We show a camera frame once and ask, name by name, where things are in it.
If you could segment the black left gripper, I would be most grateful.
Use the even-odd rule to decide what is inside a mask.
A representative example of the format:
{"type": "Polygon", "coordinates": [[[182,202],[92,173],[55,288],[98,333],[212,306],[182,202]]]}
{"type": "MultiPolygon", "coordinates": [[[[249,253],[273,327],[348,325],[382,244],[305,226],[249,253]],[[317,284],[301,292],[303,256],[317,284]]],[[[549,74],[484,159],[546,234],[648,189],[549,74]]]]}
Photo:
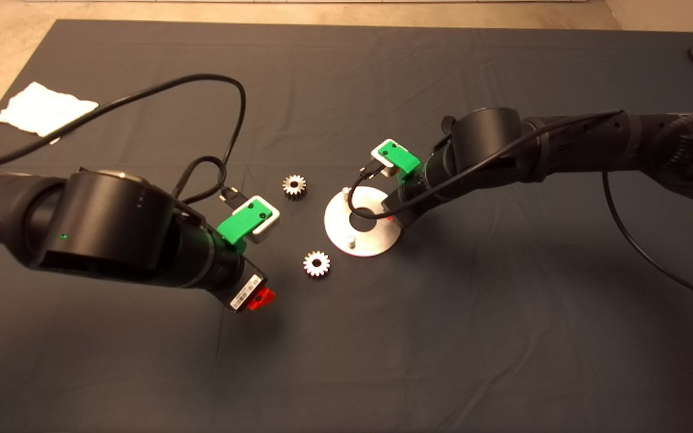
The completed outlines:
{"type": "Polygon", "coordinates": [[[264,287],[268,275],[246,257],[240,258],[240,267],[233,277],[221,288],[214,291],[214,298],[233,313],[255,310],[273,302],[277,293],[264,287]]]}

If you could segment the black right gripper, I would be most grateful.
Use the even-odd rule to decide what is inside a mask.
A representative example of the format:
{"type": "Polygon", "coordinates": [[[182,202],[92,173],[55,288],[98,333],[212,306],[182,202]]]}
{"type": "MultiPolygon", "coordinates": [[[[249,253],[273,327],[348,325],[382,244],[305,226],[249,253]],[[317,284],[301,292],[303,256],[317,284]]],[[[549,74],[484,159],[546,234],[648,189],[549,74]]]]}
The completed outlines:
{"type": "Polygon", "coordinates": [[[393,221],[401,228],[413,225],[424,214],[431,211],[433,201],[426,199],[412,206],[406,204],[429,188],[429,184],[424,180],[408,180],[399,185],[386,198],[386,211],[394,211],[394,214],[385,219],[393,221]]]}

